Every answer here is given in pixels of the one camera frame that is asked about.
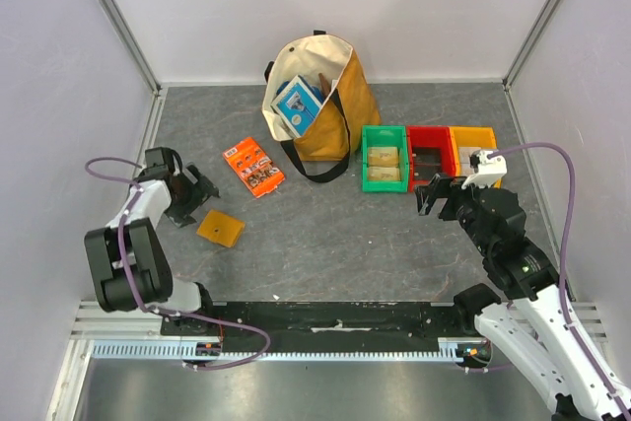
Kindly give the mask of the mustard leather card holder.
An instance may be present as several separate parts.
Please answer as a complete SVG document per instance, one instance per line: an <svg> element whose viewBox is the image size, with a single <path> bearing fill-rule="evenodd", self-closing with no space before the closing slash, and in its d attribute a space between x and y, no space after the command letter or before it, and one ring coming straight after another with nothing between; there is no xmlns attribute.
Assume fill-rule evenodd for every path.
<svg viewBox="0 0 631 421"><path fill-rule="evenodd" d="M196 235L207 241L233 247L245 229L245 222L218 210L211 210L199 225Z"/></svg>

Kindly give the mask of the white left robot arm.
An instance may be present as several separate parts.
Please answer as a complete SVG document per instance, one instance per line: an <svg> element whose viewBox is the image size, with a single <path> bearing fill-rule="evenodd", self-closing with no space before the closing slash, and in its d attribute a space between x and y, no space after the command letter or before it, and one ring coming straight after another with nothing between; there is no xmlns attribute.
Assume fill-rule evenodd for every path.
<svg viewBox="0 0 631 421"><path fill-rule="evenodd" d="M147 150L142 165L117 157L93 158L85 171L128 186L116 215L84 236L102 310L182 317L195 334L212 331L217 312L208 291L200 283L174 276L156 228L163 217L178 228L195 224L193 213L209 198L220 196L217 186L169 147Z"/></svg>

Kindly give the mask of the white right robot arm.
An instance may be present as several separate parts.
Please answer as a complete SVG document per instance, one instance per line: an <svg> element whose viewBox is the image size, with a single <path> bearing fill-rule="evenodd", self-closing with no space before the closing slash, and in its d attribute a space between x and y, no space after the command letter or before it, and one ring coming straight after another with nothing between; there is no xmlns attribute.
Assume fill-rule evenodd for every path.
<svg viewBox="0 0 631 421"><path fill-rule="evenodd" d="M598 353L546 253L526 236L526 211L517 195L463 183L437 174L414 190L421 215L444 200L439 219L460 225L493 283L455 296L454 329L466 336L478 332L498 348L552 419L629 419L630 389Z"/></svg>

